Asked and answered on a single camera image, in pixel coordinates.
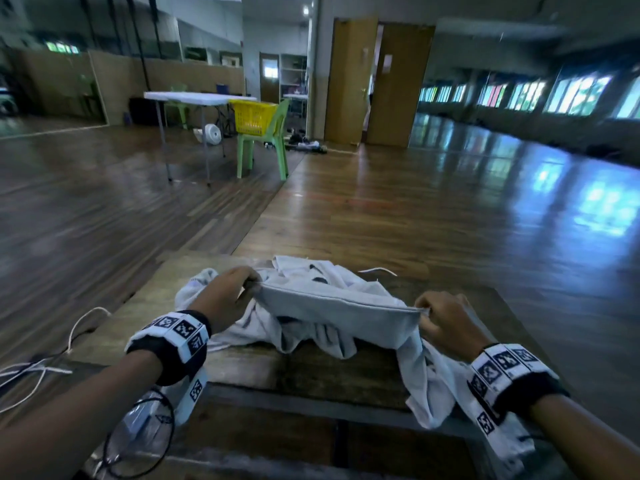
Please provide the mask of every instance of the yellow basket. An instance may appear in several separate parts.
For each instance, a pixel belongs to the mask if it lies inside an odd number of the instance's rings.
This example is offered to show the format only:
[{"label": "yellow basket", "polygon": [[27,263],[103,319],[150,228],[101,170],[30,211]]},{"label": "yellow basket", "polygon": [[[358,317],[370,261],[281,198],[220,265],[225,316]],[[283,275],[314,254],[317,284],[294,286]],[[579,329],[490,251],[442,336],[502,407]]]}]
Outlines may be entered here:
[{"label": "yellow basket", "polygon": [[234,99],[229,101],[236,112],[238,133],[263,136],[278,108],[277,104]]}]

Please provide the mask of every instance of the hand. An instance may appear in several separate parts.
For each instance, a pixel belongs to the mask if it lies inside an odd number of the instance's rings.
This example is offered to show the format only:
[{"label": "hand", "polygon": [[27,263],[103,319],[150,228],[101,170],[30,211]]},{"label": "hand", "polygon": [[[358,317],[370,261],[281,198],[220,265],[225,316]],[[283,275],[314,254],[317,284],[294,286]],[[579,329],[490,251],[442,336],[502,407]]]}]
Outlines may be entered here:
[{"label": "hand", "polygon": [[260,275],[249,266],[231,268],[213,278],[189,309],[203,313],[211,323],[211,332],[220,333],[242,318],[253,297],[250,284],[259,281]]},{"label": "hand", "polygon": [[446,355],[473,362],[482,349],[493,341],[476,325],[476,312],[463,294],[427,291],[416,301],[418,308],[431,307],[420,317],[420,336]]}]

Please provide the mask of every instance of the wooden door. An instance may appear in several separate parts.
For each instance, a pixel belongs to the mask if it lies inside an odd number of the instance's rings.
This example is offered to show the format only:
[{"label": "wooden door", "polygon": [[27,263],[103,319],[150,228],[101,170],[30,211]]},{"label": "wooden door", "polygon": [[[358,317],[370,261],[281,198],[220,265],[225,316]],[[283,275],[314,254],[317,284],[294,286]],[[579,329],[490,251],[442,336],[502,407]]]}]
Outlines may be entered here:
[{"label": "wooden door", "polygon": [[260,53],[260,100],[280,103],[280,58],[277,55]]},{"label": "wooden door", "polygon": [[403,148],[409,144],[434,31],[435,27],[385,24],[367,143]]},{"label": "wooden door", "polygon": [[334,21],[326,140],[359,144],[362,138],[377,30],[377,18]]}]

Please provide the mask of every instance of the ceiling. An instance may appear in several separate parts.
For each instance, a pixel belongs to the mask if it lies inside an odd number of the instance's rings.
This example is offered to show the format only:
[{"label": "ceiling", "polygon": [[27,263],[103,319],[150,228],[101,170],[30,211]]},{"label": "ceiling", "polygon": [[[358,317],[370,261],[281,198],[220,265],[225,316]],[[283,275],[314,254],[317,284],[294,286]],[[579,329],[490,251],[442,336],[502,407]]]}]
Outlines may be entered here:
[{"label": "ceiling", "polygon": [[562,38],[568,30],[560,25],[444,17],[438,20],[436,33],[536,41]]},{"label": "ceiling", "polygon": [[312,10],[313,0],[242,0],[243,16],[253,20],[279,23],[304,23],[309,17],[302,7]]}]

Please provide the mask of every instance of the shelving unit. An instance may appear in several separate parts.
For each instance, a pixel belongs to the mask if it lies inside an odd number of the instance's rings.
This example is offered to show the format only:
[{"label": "shelving unit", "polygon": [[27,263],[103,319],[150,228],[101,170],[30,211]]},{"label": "shelving unit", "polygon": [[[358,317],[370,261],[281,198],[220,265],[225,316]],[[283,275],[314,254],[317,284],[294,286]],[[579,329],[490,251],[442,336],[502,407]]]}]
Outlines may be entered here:
[{"label": "shelving unit", "polygon": [[[280,101],[286,94],[308,94],[307,91],[307,56],[280,55]],[[292,99],[289,112],[301,118],[306,117],[306,102]]]}]

